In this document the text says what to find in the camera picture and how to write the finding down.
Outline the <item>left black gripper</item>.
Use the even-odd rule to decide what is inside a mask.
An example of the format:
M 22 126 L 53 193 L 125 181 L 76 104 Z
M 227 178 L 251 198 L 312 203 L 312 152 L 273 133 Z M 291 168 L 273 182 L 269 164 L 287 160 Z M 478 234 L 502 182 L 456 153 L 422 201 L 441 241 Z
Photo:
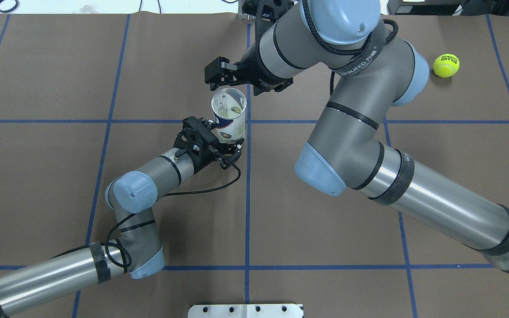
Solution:
M 204 117 L 184 118 L 182 130 L 176 135 L 173 145 L 176 148 L 173 161 L 180 161 L 187 155 L 195 174 L 213 162 L 218 162 L 224 170 L 235 164 L 242 155 L 244 140 L 221 143 L 212 133 L 215 128 L 215 122 Z

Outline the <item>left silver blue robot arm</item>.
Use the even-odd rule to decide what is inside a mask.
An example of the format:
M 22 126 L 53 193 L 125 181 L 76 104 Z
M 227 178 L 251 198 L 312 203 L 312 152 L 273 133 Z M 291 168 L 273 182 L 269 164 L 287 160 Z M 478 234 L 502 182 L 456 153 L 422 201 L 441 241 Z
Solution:
M 133 279 L 164 268 L 163 245 L 152 207 L 196 173 L 217 162 L 236 167 L 244 133 L 232 136 L 212 120 L 186 117 L 169 151 L 113 180 L 105 202 L 117 224 L 104 242 L 89 243 L 0 276 L 0 318 L 29 310 L 129 273 Z

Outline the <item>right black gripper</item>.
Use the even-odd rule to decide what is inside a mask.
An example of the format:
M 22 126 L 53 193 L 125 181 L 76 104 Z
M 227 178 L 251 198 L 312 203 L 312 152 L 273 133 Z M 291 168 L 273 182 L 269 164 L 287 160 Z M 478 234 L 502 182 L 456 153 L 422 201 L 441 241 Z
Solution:
M 253 85 L 254 96 L 271 91 L 282 92 L 293 84 L 293 78 L 279 78 L 267 69 L 258 44 L 247 49 L 237 63 L 230 63 L 226 57 L 216 57 L 205 66 L 205 83 L 210 91 L 222 86 L 242 85 L 243 81 Z

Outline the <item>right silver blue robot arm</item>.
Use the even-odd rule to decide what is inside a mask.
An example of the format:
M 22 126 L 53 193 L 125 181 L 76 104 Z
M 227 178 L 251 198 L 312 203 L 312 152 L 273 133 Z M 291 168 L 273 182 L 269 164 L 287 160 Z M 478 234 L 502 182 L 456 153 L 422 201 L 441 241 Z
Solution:
M 509 208 L 418 163 L 374 136 L 392 106 L 409 103 L 429 78 L 426 60 L 396 36 L 377 0 L 241 0 L 255 17 L 256 41 L 242 60 L 218 57 L 205 82 L 252 84 L 281 92 L 303 70 L 323 63 L 340 76 L 295 165 L 322 193 L 345 189 L 390 206 L 479 252 L 509 274 Z

